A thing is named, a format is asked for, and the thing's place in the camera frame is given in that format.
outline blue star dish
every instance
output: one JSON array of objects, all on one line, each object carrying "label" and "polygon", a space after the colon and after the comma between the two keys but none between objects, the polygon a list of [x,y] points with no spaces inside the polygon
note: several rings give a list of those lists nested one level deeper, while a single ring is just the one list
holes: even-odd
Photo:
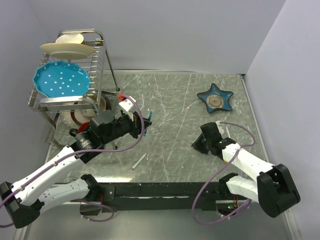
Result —
[{"label": "blue star dish", "polygon": [[222,91],[214,83],[208,91],[199,92],[198,98],[205,102],[206,110],[212,113],[215,110],[232,111],[229,99],[234,93],[232,91]]}]

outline black metal base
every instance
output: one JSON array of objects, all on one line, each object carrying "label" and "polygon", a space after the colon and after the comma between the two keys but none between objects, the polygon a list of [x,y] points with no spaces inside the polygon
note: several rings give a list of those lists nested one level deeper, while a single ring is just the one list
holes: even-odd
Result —
[{"label": "black metal base", "polygon": [[[159,182],[159,183],[100,183],[103,189],[103,204],[115,211],[191,209],[196,195],[204,182]],[[221,190],[221,184],[211,182],[200,196],[196,208],[216,211],[216,201],[234,199],[233,194]]]}]

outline white stick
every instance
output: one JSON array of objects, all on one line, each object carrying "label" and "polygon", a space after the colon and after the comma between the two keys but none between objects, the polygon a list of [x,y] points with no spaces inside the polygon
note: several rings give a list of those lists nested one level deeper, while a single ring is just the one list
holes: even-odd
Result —
[{"label": "white stick", "polygon": [[136,164],[132,167],[132,170],[135,170],[136,167],[142,162],[142,160],[147,156],[147,153],[143,154],[143,156],[136,162]]}]

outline small plate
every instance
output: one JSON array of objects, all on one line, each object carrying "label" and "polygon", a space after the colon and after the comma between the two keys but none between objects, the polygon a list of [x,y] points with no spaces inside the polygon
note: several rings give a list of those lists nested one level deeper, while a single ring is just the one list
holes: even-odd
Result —
[{"label": "small plate", "polygon": [[199,92],[198,98],[205,102],[208,113],[216,110],[232,111],[229,99],[234,93],[232,91],[222,91],[216,84],[212,83],[208,91]]},{"label": "small plate", "polygon": [[89,90],[87,72],[75,63],[48,62],[33,77],[36,90],[47,98],[82,96]]},{"label": "small plate", "polygon": [[92,46],[62,42],[46,43],[40,49],[54,58],[68,60],[85,59],[96,51]]},{"label": "small plate", "polygon": [[57,38],[56,43],[81,44],[84,41],[82,34],[64,34]]}]

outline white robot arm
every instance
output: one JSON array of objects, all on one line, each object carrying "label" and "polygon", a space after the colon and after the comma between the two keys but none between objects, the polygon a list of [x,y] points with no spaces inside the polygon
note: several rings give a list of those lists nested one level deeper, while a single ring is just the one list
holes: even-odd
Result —
[{"label": "white robot arm", "polygon": [[286,166],[263,161],[241,149],[231,138],[222,138],[217,124],[219,122],[202,125],[201,135],[191,146],[202,154],[211,152],[226,163],[239,151],[231,164],[252,179],[230,173],[219,180],[222,194],[231,193],[258,202],[264,212],[273,218],[300,202],[300,195]]},{"label": "white robot arm", "polygon": [[122,101],[121,116],[115,119],[110,110],[102,111],[90,120],[90,124],[81,133],[70,131],[74,139],[70,141],[53,159],[41,166],[29,176],[14,183],[0,184],[2,200],[14,194],[5,204],[14,226],[22,228],[32,223],[41,213],[65,202],[76,199],[92,201],[101,193],[101,187],[95,178],[86,174],[80,179],[60,186],[52,187],[57,180],[70,171],[79,168],[97,156],[105,144],[130,134],[138,138],[144,128],[152,123],[141,119],[137,112],[131,112],[132,103],[127,99]]}]

